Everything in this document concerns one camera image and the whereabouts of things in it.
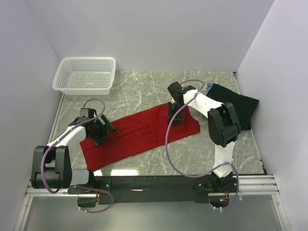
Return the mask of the red t-shirt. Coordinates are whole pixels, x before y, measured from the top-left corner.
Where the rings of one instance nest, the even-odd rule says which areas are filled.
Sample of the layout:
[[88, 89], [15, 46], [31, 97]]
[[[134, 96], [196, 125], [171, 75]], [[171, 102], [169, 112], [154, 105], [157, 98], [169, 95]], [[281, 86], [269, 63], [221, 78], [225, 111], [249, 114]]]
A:
[[141, 154], [200, 132], [200, 125], [188, 108], [182, 110], [184, 121], [168, 127], [167, 104], [123, 117], [112, 122], [106, 143], [97, 145], [90, 137], [80, 143], [87, 168], [96, 171], [106, 165]]

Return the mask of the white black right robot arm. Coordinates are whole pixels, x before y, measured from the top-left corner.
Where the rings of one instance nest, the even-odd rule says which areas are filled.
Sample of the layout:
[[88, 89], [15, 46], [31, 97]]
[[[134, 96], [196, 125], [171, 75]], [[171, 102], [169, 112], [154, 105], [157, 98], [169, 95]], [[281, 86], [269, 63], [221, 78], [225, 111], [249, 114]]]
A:
[[184, 121], [183, 110], [189, 106], [208, 120], [208, 132], [215, 145], [213, 168], [199, 175], [205, 177], [202, 185], [207, 190], [220, 191], [231, 186], [234, 167], [232, 166], [233, 149], [241, 132], [241, 126], [232, 103], [220, 103], [200, 92], [199, 89], [181, 83], [171, 83], [168, 92], [173, 98], [167, 104], [168, 127]]

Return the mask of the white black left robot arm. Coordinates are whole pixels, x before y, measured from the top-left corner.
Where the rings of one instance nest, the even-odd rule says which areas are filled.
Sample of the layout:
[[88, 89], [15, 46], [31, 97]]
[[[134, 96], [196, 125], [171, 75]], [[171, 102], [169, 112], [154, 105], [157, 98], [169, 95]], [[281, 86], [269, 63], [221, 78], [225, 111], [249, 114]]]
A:
[[107, 143], [105, 138], [116, 128], [104, 114], [97, 114], [91, 108], [80, 109], [80, 115], [71, 122], [66, 131], [53, 142], [37, 146], [33, 152], [31, 185], [34, 189], [50, 189], [57, 193], [67, 189], [74, 179], [76, 184], [85, 185], [91, 178], [88, 169], [73, 170], [70, 162], [70, 151], [84, 141], [92, 139], [95, 145]]

